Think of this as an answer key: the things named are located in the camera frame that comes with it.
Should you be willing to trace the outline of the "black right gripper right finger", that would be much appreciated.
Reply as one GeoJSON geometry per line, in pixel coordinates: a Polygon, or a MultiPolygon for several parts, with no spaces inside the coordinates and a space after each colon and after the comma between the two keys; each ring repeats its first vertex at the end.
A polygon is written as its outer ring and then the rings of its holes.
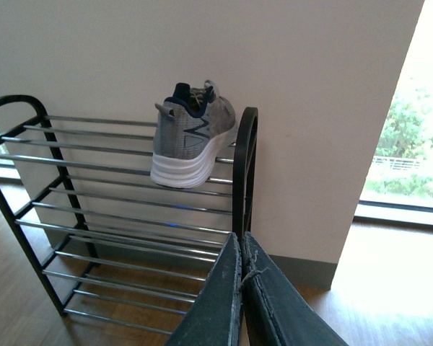
{"type": "Polygon", "coordinates": [[[251,345],[345,345],[301,297],[255,237],[241,243],[243,308],[251,345]]]}

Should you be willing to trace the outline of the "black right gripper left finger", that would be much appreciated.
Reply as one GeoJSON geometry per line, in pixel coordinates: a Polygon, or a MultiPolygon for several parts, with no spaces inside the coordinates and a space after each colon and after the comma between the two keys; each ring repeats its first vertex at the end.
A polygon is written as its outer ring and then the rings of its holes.
{"type": "Polygon", "coordinates": [[[166,345],[238,345],[242,318],[242,257],[229,234],[197,299],[166,345]]]}

